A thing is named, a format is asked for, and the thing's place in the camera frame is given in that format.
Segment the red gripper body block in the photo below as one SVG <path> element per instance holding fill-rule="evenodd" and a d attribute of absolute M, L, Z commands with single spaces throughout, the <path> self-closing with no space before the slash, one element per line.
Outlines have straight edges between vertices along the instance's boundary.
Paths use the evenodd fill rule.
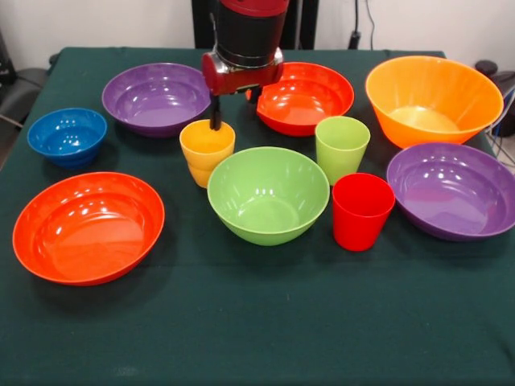
<path fill-rule="evenodd" d="M 277 83 L 282 76 L 283 54 L 282 50 L 277 48 L 273 60 L 266 66 L 244 68 L 228 64 L 215 51 L 210 51 L 202 55 L 201 70 L 213 96 L 234 94 Z"/>

